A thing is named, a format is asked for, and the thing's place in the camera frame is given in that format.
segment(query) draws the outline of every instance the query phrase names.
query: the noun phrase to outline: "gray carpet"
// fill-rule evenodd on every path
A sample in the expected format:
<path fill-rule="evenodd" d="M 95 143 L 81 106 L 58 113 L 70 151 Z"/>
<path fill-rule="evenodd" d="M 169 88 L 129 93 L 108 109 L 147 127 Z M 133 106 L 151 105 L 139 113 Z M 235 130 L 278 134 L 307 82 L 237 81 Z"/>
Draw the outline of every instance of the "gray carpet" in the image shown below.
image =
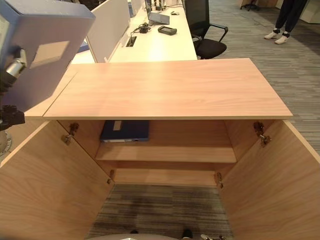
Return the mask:
<path fill-rule="evenodd" d="M 233 239 L 216 188 L 118 184 L 87 238 L 137 230 L 179 239 L 184 228 L 195 239 L 200 234 Z"/>
<path fill-rule="evenodd" d="M 299 21 L 283 45 L 263 36 L 274 27 L 276 8 L 240 10 L 237 0 L 210 0 L 212 23 L 226 25 L 227 51 L 218 58 L 251 58 L 294 114 L 292 122 L 320 153 L 320 24 Z M 211 28 L 208 38 L 221 32 Z M 128 233 L 179 238 L 183 228 L 229 240 L 229 229 L 216 189 L 117 185 L 88 237 Z"/>
<path fill-rule="evenodd" d="M 320 153 L 320 24 L 299 20 L 288 42 L 265 40 L 280 12 L 240 10 L 236 0 L 210 0 L 210 21 L 229 27 L 227 50 L 217 58 L 250 58 L 294 117 L 291 122 Z M 211 27 L 207 38 L 220 39 Z"/>

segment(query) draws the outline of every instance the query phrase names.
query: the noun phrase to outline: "shoe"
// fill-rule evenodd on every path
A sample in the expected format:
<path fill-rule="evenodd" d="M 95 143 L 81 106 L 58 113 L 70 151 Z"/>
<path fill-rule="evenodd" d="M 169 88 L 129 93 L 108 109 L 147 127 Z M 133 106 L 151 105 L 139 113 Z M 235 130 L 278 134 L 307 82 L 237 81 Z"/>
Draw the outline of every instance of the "shoe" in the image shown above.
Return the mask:
<path fill-rule="evenodd" d="M 288 41 L 287 36 L 281 36 L 278 40 L 276 40 L 274 43 L 275 44 L 285 44 Z"/>
<path fill-rule="evenodd" d="M 182 234 L 182 239 L 193 239 L 194 236 L 192 234 L 192 231 L 190 229 L 186 229 L 183 231 L 183 234 Z"/>
<path fill-rule="evenodd" d="M 275 33 L 274 31 L 270 32 L 269 34 L 264 36 L 264 39 L 276 39 L 278 36 L 278 33 Z"/>

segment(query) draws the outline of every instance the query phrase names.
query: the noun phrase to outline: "laptop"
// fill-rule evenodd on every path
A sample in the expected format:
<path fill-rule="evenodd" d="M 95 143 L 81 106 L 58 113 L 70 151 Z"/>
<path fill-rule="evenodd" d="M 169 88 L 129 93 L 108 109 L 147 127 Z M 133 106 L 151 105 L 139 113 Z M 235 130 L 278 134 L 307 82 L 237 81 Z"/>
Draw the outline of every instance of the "laptop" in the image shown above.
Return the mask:
<path fill-rule="evenodd" d="M 159 23 L 159 24 L 170 24 L 170 16 L 163 15 L 156 12 L 151 12 L 151 7 L 148 3 L 148 0 L 144 0 L 144 2 L 145 2 L 146 13 L 149 21 Z"/>

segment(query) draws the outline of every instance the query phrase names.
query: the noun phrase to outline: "chair armrest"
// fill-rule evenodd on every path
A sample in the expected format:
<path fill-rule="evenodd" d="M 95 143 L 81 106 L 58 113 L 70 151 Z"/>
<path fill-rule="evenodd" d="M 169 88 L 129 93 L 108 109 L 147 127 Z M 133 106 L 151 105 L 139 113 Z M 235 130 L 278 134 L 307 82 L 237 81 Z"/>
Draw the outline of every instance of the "chair armrest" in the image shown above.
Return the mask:
<path fill-rule="evenodd" d="M 224 29 L 224 34 L 223 34 L 222 37 L 220 38 L 219 42 L 222 41 L 222 39 L 225 37 L 225 35 L 226 35 L 227 32 L 229 31 L 229 28 L 228 28 L 227 26 L 222 26 L 222 25 L 215 24 L 215 23 L 210 23 L 210 26 L 216 27 L 216 28 L 219 28 L 219 29 Z"/>
<path fill-rule="evenodd" d="M 192 42 L 197 42 L 197 41 L 201 42 L 202 41 L 202 37 L 200 37 L 198 35 L 195 35 L 195 34 L 191 33 L 191 37 L 192 37 Z"/>

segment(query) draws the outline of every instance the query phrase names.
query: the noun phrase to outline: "white sneaker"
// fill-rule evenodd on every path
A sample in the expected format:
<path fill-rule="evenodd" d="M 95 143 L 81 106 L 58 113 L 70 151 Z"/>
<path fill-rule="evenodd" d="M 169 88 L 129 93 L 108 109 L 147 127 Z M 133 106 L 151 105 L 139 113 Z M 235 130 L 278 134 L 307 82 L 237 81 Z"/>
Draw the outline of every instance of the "white sneaker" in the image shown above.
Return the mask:
<path fill-rule="evenodd" d="M 265 35 L 264 39 L 276 39 L 277 36 L 278 36 L 278 33 L 275 33 L 274 31 L 272 31 L 268 35 Z"/>
<path fill-rule="evenodd" d="M 278 40 L 276 40 L 274 43 L 275 44 L 285 44 L 288 41 L 287 36 L 281 36 Z"/>

